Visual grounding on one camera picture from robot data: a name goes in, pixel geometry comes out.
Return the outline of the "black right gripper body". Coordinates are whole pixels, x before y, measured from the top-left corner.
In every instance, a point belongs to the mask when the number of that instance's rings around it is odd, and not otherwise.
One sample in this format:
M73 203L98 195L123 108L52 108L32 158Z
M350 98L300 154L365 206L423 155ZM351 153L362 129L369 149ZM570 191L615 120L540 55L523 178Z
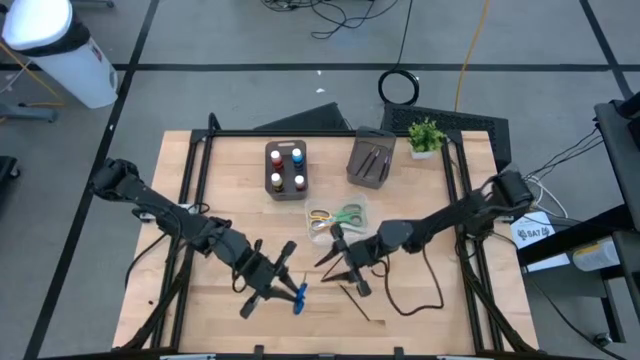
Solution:
M369 296L371 294L371 288L362 276L360 269L363 267L372 267L380 259L380 256L375 253L377 250L375 238L372 237L356 241L348 245L344 239L343 229L339 224L334 224L330 228L330 232L334 238L333 244L339 244L344 247L344 252L341 254L342 260L347 266L346 271L352 271L356 276L356 281L353 284L356 285L359 295Z

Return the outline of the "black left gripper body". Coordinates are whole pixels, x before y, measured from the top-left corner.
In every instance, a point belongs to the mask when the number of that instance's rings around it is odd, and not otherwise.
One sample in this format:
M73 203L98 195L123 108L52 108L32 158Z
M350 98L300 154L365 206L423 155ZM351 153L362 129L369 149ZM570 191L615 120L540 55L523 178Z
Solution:
M243 319L248 319L257 307L259 300L264 299L260 297L261 291L282 289L294 294L278 280L277 272L280 269L288 269L286 261L295 251L297 244L288 241L275 262L272 262L261 252L262 244L262 241L256 241L254 247L249 248L249 256L240 262L241 267L237 270L237 275L242 277L244 283L254 290L254 293L246 300L240 310L240 316Z

